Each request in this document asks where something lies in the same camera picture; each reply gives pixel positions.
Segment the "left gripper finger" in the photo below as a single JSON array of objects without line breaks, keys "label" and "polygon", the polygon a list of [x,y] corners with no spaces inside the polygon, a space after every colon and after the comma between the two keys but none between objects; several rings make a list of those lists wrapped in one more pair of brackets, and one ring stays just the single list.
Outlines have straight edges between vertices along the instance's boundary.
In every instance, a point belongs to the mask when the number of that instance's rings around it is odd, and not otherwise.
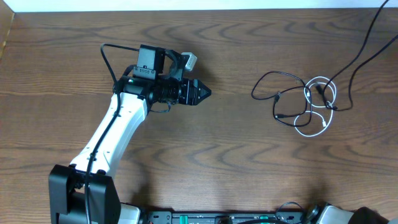
[{"label": "left gripper finger", "polygon": [[200,104],[204,99],[208,98],[209,96],[211,96],[210,91],[199,91],[196,97],[196,105]]},{"label": "left gripper finger", "polygon": [[197,88],[200,93],[211,93],[211,90],[200,80],[197,80]]}]

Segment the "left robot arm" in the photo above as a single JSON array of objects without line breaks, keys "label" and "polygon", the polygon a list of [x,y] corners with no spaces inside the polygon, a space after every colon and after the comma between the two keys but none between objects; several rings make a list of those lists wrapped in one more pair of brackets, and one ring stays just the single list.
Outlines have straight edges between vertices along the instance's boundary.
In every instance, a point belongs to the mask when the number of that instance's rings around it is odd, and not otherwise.
[{"label": "left robot arm", "polygon": [[111,76],[109,108],[88,144],[49,174],[52,223],[147,223],[144,211],[118,197],[113,179],[124,151],[153,104],[195,106],[211,95],[201,81],[183,75],[197,62],[193,53],[150,45],[136,52],[137,63],[120,78]]}]

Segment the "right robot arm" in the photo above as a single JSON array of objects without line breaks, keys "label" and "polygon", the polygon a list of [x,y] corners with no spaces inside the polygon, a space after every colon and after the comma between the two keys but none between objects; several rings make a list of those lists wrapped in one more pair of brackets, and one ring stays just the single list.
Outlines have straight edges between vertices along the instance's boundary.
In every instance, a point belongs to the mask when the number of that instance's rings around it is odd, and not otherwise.
[{"label": "right robot arm", "polygon": [[397,224],[397,218],[388,220],[368,207],[349,211],[327,202],[310,207],[302,221],[305,224]]}]

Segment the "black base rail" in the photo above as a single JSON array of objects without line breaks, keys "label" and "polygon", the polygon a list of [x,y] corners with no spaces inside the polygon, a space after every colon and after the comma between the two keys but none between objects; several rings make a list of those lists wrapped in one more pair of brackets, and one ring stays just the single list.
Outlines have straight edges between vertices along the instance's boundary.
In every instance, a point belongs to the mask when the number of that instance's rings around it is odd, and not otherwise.
[{"label": "black base rail", "polygon": [[284,223],[304,223],[303,212],[281,211],[266,213],[201,213],[201,212],[170,212],[149,211],[142,213],[138,224],[217,224],[217,223],[242,223],[250,220],[278,220]]}]

